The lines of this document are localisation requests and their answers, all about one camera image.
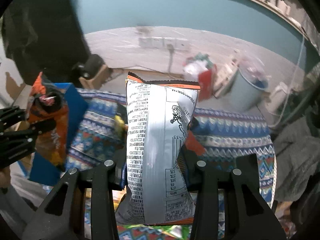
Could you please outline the orange black snack bag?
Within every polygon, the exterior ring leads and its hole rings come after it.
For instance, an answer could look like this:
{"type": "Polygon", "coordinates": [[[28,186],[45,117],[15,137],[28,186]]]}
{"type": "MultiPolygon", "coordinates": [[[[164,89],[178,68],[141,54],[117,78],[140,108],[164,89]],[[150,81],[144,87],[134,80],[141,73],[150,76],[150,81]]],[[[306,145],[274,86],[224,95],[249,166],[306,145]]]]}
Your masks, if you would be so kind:
{"type": "Polygon", "coordinates": [[[42,72],[32,85],[26,121],[38,131],[36,152],[58,170],[65,170],[67,158],[68,105],[61,89],[42,72]]]}

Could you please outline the silver white snack bag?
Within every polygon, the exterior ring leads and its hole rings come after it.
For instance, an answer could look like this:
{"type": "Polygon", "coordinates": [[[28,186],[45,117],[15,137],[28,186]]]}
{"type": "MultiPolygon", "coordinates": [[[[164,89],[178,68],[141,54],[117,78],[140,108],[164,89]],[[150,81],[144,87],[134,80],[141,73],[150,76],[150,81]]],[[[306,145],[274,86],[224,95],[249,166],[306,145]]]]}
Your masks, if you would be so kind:
{"type": "Polygon", "coordinates": [[[126,78],[126,196],[120,224],[170,224],[193,217],[178,155],[193,118],[200,85],[193,81],[126,78]]]}

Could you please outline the blue cardboard storage box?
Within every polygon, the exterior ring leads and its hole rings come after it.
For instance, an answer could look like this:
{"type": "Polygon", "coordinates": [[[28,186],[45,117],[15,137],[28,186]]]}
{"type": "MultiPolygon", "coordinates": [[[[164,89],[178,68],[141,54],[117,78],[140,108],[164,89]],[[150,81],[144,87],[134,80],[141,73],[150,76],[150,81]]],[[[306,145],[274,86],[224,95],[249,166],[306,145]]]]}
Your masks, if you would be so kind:
{"type": "Polygon", "coordinates": [[[71,83],[36,81],[27,103],[27,123],[49,119],[55,127],[36,139],[35,152],[18,164],[28,180],[54,186],[66,170],[67,153],[88,103],[71,83]]]}

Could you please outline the blue patterned table cloth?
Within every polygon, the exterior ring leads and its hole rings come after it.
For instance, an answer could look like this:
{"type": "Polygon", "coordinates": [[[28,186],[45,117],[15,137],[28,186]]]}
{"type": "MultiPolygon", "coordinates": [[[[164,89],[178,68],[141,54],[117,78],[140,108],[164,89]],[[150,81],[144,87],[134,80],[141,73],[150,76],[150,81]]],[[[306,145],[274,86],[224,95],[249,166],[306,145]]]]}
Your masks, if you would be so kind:
{"type": "MultiPolygon", "coordinates": [[[[116,155],[116,111],[127,107],[126,95],[97,90],[80,90],[89,107],[74,137],[67,157],[67,168],[86,170],[116,155]]],[[[255,154],[258,161],[259,192],[268,205],[274,199],[274,148],[268,126],[259,116],[197,108],[182,147],[194,151],[205,162],[222,171],[235,168],[237,157],[255,154]]],[[[190,193],[191,171],[185,165],[188,152],[178,155],[178,166],[190,193]]],[[[126,163],[120,167],[120,185],[127,186],[126,163]]]]}

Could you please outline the grey cloth pile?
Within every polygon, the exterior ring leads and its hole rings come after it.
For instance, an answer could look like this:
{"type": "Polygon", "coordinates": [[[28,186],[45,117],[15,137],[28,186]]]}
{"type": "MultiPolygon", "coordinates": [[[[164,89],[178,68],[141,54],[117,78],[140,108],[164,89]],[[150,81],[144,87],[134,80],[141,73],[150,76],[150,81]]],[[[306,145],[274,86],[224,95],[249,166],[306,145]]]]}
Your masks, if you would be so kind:
{"type": "Polygon", "coordinates": [[[287,125],[273,145],[277,162],[274,198],[279,202],[297,201],[309,178],[319,171],[319,124],[305,115],[287,125]]]}

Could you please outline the black hanging cloth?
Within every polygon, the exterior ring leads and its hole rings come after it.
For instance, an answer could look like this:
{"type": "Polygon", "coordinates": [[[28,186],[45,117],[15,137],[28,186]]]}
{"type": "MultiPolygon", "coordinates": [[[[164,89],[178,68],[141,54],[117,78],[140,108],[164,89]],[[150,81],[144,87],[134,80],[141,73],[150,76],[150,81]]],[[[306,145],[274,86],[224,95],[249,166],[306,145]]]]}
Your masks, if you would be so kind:
{"type": "Polygon", "coordinates": [[[13,0],[4,12],[2,35],[6,57],[28,85],[39,73],[53,83],[77,83],[76,67],[91,54],[72,0],[13,0]]]}

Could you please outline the black cylinder device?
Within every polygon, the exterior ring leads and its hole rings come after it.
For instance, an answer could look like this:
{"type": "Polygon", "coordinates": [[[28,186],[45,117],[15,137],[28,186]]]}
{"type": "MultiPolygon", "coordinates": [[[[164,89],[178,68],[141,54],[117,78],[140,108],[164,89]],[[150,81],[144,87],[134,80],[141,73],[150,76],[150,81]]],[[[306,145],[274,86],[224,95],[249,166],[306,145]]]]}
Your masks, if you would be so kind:
{"type": "Polygon", "coordinates": [[[87,80],[92,79],[98,74],[104,64],[105,61],[102,57],[97,54],[92,54],[84,66],[81,67],[81,76],[87,80]]]}

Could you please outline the light blue trash bin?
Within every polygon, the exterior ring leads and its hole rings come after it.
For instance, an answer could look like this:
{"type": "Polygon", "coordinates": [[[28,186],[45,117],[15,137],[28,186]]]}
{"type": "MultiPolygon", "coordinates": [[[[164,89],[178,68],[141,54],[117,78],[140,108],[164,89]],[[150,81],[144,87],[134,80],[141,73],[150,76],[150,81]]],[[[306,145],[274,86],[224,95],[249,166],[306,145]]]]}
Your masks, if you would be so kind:
{"type": "Polygon", "coordinates": [[[261,100],[267,89],[264,70],[242,63],[231,87],[229,102],[237,112],[246,112],[261,100]]]}

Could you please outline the white flat boxes stack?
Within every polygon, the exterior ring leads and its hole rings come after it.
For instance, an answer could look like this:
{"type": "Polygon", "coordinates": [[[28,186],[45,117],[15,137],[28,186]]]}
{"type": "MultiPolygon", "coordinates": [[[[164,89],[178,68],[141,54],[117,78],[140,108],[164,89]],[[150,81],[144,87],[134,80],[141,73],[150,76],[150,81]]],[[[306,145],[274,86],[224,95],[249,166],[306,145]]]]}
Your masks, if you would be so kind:
{"type": "Polygon", "coordinates": [[[217,64],[217,72],[215,82],[213,84],[213,96],[220,98],[227,94],[234,82],[238,72],[238,58],[233,55],[226,63],[217,64]]]}

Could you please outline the red white paper bag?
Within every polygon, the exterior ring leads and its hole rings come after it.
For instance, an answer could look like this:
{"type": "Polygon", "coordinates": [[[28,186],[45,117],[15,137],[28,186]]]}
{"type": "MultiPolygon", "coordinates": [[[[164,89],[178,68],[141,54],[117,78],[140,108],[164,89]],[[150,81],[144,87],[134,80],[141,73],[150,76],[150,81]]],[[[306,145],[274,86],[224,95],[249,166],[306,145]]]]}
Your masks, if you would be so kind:
{"type": "Polygon", "coordinates": [[[212,97],[216,72],[217,66],[210,60],[208,54],[198,53],[186,59],[183,65],[183,76],[185,80],[199,83],[198,101],[212,97]]]}

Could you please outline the white wall socket strip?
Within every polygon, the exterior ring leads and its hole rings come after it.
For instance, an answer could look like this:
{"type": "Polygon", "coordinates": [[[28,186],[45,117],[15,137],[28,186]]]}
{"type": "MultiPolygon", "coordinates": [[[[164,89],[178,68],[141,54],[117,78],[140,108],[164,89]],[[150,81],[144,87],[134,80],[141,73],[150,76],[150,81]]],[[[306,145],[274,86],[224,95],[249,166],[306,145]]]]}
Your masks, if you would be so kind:
{"type": "Polygon", "coordinates": [[[191,47],[188,39],[173,37],[139,37],[138,44],[144,49],[173,49],[189,51],[191,47]]]}

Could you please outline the wooden wall shelf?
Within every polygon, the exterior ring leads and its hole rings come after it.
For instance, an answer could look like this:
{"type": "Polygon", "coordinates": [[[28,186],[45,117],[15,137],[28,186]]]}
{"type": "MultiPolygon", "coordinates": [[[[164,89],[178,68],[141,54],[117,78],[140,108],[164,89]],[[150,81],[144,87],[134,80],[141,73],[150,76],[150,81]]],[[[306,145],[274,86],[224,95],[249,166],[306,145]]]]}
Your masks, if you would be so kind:
{"type": "Polygon", "coordinates": [[[292,27],[294,27],[296,29],[296,31],[298,31],[301,35],[303,35],[307,40],[310,41],[310,38],[308,37],[307,33],[305,32],[305,30],[300,26],[300,25],[296,25],[291,18],[289,18],[289,16],[286,16],[285,14],[283,14],[280,9],[278,7],[276,7],[275,5],[271,5],[268,2],[265,2],[263,0],[249,0],[251,2],[254,2],[262,7],[264,7],[265,9],[273,12],[275,15],[277,15],[278,17],[282,18],[285,22],[287,22],[289,25],[291,25],[292,27]]]}

